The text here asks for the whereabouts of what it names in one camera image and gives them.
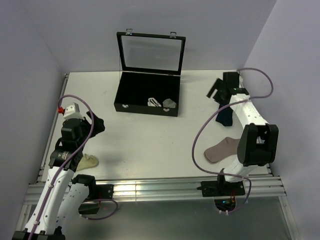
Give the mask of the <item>grey sock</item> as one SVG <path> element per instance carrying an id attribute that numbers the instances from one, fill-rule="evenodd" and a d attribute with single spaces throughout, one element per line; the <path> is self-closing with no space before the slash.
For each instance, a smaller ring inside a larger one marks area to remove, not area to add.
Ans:
<path id="1" fill-rule="evenodd" d="M 167 98 L 162 102 L 162 106 L 164 108 L 174 109 L 177 107 L 177 103 L 175 101 L 171 100 L 170 98 Z"/>

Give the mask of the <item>white sock with dark stripes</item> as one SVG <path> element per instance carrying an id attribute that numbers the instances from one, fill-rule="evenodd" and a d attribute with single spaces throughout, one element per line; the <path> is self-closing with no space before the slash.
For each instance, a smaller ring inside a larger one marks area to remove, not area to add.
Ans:
<path id="1" fill-rule="evenodd" d="M 147 106 L 148 107 L 159 107 L 159 108 L 162 107 L 162 105 L 154 97 L 148 98 Z"/>

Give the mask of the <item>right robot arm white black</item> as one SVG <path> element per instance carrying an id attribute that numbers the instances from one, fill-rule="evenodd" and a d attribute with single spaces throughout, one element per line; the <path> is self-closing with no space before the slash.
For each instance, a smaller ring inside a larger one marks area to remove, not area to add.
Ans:
<path id="1" fill-rule="evenodd" d="M 207 94 L 219 103 L 216 122 L 224 127 L 233 125 L 236 116 L 242 126 L 239 139 L 225 137 L 204 151 L 205 159 L 216 164 L 228 157 L 235 160 L 223 168 L 217 177 L 216 189 L 222 195 L 243 189 L 243 177 L 257 167 L 275 160 L 279 129 L 269 124 L 255 108 L 249 92 L 241 86 L 236 71 L 224 72 Z"/>

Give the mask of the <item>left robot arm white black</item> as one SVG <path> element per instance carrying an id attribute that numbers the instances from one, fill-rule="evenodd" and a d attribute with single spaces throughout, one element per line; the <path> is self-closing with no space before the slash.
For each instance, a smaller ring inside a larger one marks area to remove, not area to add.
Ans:
<path id="1" fill-rule="evenodd" d="M 71 107 L 64 110 L 61 137 L 50 155 L 44 188 L 24 230 L 14 232 L 14 240 L 64 240 L 63 227 L 70 214 L 85 199 L 96 197 L 95 177 L 75 176 L 85 144 L 105 131 L 103 119 L 90 110 L 86 114 L 91 121 Z"/>

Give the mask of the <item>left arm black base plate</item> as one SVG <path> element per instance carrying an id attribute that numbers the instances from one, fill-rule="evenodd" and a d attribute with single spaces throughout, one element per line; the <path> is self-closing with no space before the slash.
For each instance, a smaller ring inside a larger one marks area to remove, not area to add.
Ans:
<path id="1" fill-rule="evenodd" d="M 114 193 L 113 184 L 98 184 L 89 189 L 89 195 L 85 199 L 86 201 L 100 200 L 100 199 L 112 199 Z"/>

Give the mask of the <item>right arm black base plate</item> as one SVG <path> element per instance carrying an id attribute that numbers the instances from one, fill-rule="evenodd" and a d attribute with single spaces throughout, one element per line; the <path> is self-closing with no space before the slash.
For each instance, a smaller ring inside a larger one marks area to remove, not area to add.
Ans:
<path id="1" fill-rule="evenodd" d="M 243 182 L 202 181 L 196 188 L 203 197 L 244 196 L 246 194 Z"/>

